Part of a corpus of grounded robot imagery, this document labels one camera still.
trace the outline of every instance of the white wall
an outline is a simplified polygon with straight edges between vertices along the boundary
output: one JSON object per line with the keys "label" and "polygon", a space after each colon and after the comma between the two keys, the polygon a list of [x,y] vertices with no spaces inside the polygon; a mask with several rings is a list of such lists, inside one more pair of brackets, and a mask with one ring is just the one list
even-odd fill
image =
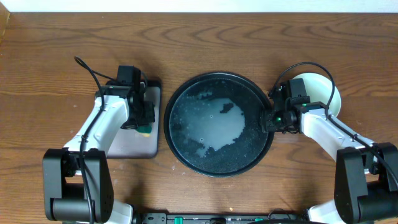
{"label": "white wall", "polygon": [[10,12],[398,12],[398,0],[0,0]]}

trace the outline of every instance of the dark round pan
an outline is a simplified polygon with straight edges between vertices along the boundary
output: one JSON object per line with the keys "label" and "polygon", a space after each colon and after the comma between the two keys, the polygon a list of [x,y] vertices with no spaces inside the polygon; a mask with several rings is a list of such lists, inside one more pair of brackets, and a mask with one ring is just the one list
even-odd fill
{"label": "dark round pan", "polygon": [[229,72],[199,75],[184,83],[165,111],[164,131],[174,155],[190,169],[229,177],[254,167],[274,133],[263,133],[260,112],[271,109],[252,81]]}

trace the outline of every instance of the table surface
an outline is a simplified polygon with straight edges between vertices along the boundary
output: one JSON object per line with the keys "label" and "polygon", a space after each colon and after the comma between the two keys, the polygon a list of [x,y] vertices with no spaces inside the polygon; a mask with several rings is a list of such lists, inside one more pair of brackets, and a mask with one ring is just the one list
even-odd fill
{"label": "table surface", "polygon": [[[96,91],[74,55],[112,77],[128,64],[161,78],[162,114],[195,75],[231,71],[267,91],[288,66],[318,62],[341,93],[339,119],[398,144],[397,34],[398,14],[13,13],[0,46],[0,223],[46,222],[42,157],[76,134]],[[285,79],[302,72],[321,73]],[[301,212],[333,198],[335,162],[302,134],[276,134],[258,165],[217,179],[181,164],[160,128],[155,158],[108,161],[115,197],[142,212]]]}

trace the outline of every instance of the white bowl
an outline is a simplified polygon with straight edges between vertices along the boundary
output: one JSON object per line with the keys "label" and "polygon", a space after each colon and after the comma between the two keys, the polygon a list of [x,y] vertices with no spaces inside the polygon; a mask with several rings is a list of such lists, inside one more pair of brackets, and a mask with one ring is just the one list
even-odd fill
{"label": "white bowl", "polygon": [[[303,73],[294,78],[302,78],[304,80],[305,90],[307,95],[310,96],[311,103],[321,101],[324,104],[328,103],[331,94],[331,81],[316,73]],[[341,96],[335,87],[335,94],[330,102],[329,110],[333,115],[337,116],[341,109]]]}

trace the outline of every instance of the round black tray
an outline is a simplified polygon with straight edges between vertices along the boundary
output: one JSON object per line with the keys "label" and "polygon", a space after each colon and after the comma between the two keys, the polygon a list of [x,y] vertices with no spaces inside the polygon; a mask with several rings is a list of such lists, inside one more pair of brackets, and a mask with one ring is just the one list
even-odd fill
{"label": "round black tray", "polygon": [[[223,152],[221,152],[222,154],[217,154],[213,150],[211,151],[211,153],[213,153],[212,155],[208,155],[203,158],[199,158],[199,156],[194,157],[192,156],[192,153],[187,156],[187,152],[183,153],[183,151],[190,147],[192,142],[187,144],[188,146],[184,148],[178,147],[182,144],[173,142],[173,137],[171,135],[172,131],[170,130],[171,128],[174,128],[172,126],[176,125],[175,123],[170,125],[173,107],[181,95],[185,96],[189,91],[202,89],[200,86],[201,84],[203,84],[204,88],[207,88],[209,83],[214,83],[219,86],[219,82],[226,84],[230,83],[230,86],[228,87],[237,87],[235,90],[233,89],[234,87],[232,87],[231,91],[228,91],[229,89],[223,87],[215,87],[215,90],[222,90],[219,91],[222,92],[221,95],[228,95],[227,97],[231,98],[231,101],[239,106],[238,108],[243,108],[241,110],[243,111],[242,115],[244,114],[243,116],[245,117],[245,127],[241,132],[241,135],[234,139],[237,145],[235,145],[235,143],[225,145],[219,149],[223,150]],[[200,174],[212,177],[230,177],[238,175],[254,167],[266,155],[271,146],[274,133],[262,133],[258,122],[259,113],[264,109],[271,109],[271,104],[268,98],[256,84],[247,78],[229,72],[202,74],[184,83],[171,97],[167,104],[164,116],[165,137],[174,155],[181,161],[181,163],[190,169]]]}

